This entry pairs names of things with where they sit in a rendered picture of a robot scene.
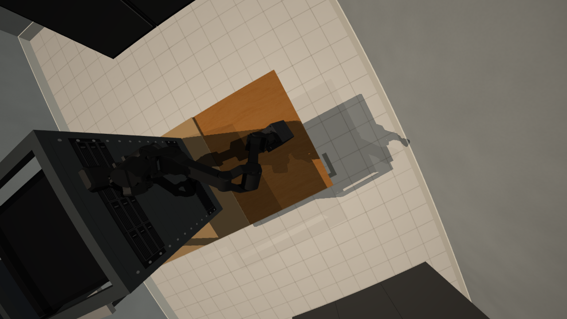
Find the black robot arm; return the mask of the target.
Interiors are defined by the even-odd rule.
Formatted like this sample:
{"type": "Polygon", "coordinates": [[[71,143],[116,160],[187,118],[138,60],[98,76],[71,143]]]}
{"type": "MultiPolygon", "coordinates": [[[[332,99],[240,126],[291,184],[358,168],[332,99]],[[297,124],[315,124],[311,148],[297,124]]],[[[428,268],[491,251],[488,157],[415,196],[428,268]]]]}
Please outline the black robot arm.
{"type": "Polygon", "coordinates": [[[277,140],[272,131],[266,134],[250,133],[245,147],[245,151],[250,149],[249,161],[230,171],[219,171],[193,161],[178,148],[162,148],[157,143],[151,143],[137,149],[121,165],[117,166],[111,172],[111,180],[123,187],[125,197],[140,195],[148,191],[153,186],[153,181],[146,179],[148,174],[151,174],[151,178],[182,174],[218,188],[221,192],[249,192],[258,189],[263,172],[261,165],[258,164],[258,153],[264,153],[265,148],[274,143],[277,143],[277,140]],[[157,161],[159,161],[160,170],[158,170],[157,161]],[[240,175],[242,175],[241,184],[231,183],[231,180],[240,175]]]}

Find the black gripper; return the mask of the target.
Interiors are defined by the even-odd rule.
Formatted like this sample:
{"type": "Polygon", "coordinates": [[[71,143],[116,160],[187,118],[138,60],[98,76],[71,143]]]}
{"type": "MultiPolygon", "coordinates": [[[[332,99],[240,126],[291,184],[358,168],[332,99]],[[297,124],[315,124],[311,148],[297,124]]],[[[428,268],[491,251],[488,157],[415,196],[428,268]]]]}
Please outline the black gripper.
{"type": "Polygon", "coordinates": [[[93,191],[105,188],[107,186],[117,186],[111,180],[111,172],[116,169],[117,166],[121,165],[122,162],[129,158],[129,156],[121,157],[121,162],[114,162],[112,167],[103,169],[102,166],[85,166],[78,173],[86,186],[87,190],[93,191]]]}

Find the black open rack frame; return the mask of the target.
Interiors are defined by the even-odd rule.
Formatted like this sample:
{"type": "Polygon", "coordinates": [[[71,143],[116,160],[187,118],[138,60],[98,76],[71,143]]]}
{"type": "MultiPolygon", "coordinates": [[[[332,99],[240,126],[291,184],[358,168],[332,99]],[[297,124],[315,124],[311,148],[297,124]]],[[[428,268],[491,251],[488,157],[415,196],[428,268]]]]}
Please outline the black open rack frame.
{"type": "Polygon", "coordinates": [[[80,141],[105,142],[115,162],[151,143],[193,160],[179,138],[32,130],[0,162],[0,189],[32,158],[41,166],[0,206],[0,258],[39,319],[77,319],[129,295],[223,210],[199,180],[147,179],[154,185],[135,197],[166,246],[142,263],[98,190],[86,189],[80,141]]]}

